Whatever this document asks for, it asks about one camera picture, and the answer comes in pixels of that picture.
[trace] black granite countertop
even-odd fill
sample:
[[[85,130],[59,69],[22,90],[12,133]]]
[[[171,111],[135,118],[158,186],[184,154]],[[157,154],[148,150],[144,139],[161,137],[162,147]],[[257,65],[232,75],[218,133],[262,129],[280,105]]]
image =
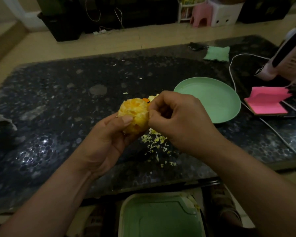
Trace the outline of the black granite countertop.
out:
[[[277,49],[258,36],[208,44],[230,46],[230,59],[240,53],[272,57]],[[203,60],[205,55],[205,50],[195,52],[187,45],[176,45],[16,68],[0,88],[0,114],[12,119],[18,128],[4,131],[8,126],[1,126],[0,209],[24,203],[71,155],[94,124],[116,112],[123,100],[173,90],[180,81],[195,76],[219,79],[232,86],[229,63]],[[252,86],[265,85],[251,74],[264,63],[252,56],[235,58],[232,70],[242,99],[249,96]],[[279,80],[267,85],[283,84]],[[296,107],[296,96],[287,102]],[[296,149],[296,119],[267,121]],[[266,164],[296,161],[296,155],[243,107],[236,118],[217,128]],[[168,149],[175,151],[171,145]],[[146,152],[147,144],[134,142],[118,164],[95,181],[89,196],[216,176],[204,163],[184,153],[159,150],[158,162],[156,153],[144,155]],[[177,165],[161,168],[165,161]]]

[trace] pink stool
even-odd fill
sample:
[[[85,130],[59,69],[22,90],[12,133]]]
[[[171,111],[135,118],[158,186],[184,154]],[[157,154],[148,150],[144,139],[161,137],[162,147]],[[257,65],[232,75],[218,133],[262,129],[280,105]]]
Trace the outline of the pink stool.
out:
[[[198,27],[201,20],[206,19],[206,26],[210,26],[212,13],[213,7],[210,4],[200,3],[193,8],[190,24],[193,24],[193,27]]]

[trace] green cloth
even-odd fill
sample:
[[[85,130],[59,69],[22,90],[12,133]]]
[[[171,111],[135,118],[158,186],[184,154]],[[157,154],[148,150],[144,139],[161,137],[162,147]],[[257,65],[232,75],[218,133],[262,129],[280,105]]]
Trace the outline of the green cloth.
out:
[[[220,62],[229,62],[230,47],[209,46],[204,60],[217,60]]]

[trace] hand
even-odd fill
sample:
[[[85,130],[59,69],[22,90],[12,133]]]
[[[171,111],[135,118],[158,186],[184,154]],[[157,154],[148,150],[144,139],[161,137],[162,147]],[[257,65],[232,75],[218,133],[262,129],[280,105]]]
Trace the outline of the hand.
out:
[[[169,110],[173,112],[165,118]],[[149,126],[179,150],[198,158],[213,155],[226,142],[192,95],[163,91],[149,105]]]
[[[132,116],[117,117],[117,113],[99,121],[70,158],[92,178],[104,175],[117,162],[126,146],[138,138],[122,132],[133,120]]]

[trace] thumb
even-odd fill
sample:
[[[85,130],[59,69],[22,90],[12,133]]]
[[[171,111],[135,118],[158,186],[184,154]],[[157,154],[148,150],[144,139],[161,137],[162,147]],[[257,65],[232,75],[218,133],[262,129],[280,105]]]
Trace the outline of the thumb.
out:
[[[124,130],[132,121],[133,117],[130,115],[124,115],[111,120],[104,128],[105,137],[111,137],[116,132]]]
[[[161,113],[156,110],[149,111],[149,126],[161,134],[167,135],[169,119],[161,116]]]

